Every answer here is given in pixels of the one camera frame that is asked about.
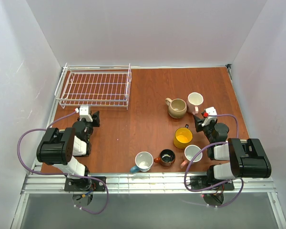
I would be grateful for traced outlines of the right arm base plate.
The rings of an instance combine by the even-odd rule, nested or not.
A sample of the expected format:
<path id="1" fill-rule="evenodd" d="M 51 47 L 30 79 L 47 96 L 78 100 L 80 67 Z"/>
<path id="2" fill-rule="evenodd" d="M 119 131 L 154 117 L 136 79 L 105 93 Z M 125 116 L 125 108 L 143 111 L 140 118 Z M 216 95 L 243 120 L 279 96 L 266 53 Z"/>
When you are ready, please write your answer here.
<path id="1" fill-rule="evenodd" d="M 220 180 L 216 179 L 209 179 L 207 176 L 190 176 L 190 180 L 188 182 L 189 186 L 193 190 L 200 190 L 203 188 L 207 188 L 210 186 L 213 186 L 217 183 L 221 182 Z M 224 184 L 221 184 L 218 187 L 223 187 L 224 191 L 233 191 L 235 189 L 233 182 L 226 182 Z"/>

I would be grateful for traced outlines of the beige speckled round mug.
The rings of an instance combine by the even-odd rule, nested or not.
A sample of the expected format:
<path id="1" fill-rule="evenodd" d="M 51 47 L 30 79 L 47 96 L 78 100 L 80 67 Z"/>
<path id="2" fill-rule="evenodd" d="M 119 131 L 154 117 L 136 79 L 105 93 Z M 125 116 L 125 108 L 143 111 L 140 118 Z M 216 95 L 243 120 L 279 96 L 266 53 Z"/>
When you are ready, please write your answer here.
<path id="1" fill-rule="evenodd" d="M 187 112 L 187 105 L 183 99 L 166 98 L 165 102 L 168 106 L 168 114 L 174 119 L 181 119 Z"/>

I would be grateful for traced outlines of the pink faceted mug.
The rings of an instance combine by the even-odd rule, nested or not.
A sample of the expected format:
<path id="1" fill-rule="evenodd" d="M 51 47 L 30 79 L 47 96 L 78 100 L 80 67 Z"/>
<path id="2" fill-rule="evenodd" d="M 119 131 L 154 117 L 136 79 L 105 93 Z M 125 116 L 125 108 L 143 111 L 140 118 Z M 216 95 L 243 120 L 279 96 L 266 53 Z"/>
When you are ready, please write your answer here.
<path id="1" fill-rule="evenodd" d="M 204 98 L 200 93 L 192 92 L 187 97 L 187 112 L 191 114 L 198 114 L 199 106 L 203 103 Z"/>

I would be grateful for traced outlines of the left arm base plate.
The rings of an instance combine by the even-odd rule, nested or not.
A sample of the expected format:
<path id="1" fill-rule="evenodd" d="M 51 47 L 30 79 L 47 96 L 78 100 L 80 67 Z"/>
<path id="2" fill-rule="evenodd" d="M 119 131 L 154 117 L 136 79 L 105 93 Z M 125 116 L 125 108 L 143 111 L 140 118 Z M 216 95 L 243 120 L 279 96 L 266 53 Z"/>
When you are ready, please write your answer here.
<path id="1" fill-rule="evenodd" d="M 105 191 L 102 182 L 87 178 L 66 178 L 64 191 L 73 192 L 89 192 L 89 191 Z"/>

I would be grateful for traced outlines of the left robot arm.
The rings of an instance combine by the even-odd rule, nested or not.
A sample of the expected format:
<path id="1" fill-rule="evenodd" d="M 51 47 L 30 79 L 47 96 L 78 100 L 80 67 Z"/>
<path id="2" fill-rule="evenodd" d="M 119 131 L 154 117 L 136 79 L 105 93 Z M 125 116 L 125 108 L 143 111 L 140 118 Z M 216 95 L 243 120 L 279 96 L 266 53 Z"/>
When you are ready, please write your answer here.
<path id="1" fill-rule="evenodd" d="M 87 106 L 76 110 L 80 117 L 64 130 L 48 128 L 37 148 L 37 160 L 59 169 L 72 185 L 82 189 L 91 185 L 87 166 L 76 157 L 89 156 L 92 145 L 90 137 L 94 127 L 100 126 L 100 112 L 91 113 Z"/>

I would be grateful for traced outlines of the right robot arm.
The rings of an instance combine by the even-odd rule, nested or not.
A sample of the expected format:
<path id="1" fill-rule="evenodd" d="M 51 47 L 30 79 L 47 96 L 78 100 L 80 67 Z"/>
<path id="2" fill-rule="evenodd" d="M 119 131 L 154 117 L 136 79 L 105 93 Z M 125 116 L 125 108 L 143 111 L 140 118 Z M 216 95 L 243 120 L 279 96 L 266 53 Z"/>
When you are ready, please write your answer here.
<path id="1" fill-rule="evenodd" d="M 219 123 L 216 117 L 202 119 L 194 115 L 196 132 L 203 132 L 209 143 L 220 143 L 207 149 L 211 160 L 226 161 L 224 164 L 211 165 L 205 176 L 191 176 L 193 189 L 206 188 L 223 180 L 235 178 L 269 178 L 271 164 L 265 150 L 257 138 L 241 140 L 228 138 L 229 127 Z"/>

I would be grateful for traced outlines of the yellow enamel mug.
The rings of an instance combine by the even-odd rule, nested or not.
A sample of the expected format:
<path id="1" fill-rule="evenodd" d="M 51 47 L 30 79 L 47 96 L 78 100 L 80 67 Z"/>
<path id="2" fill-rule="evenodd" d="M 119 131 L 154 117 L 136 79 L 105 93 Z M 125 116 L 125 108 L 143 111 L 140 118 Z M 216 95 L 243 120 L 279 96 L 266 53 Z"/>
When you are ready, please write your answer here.
<path id="1" fill-rule="evenodd" d="M 187 146 L 190 145 L 192 139 L 193 133 L 189 129 L 189 125 L 186 124 L 184 127 L 178 128 L 175 131 L 173 144 L 179 149 L 185 149 Z"/>

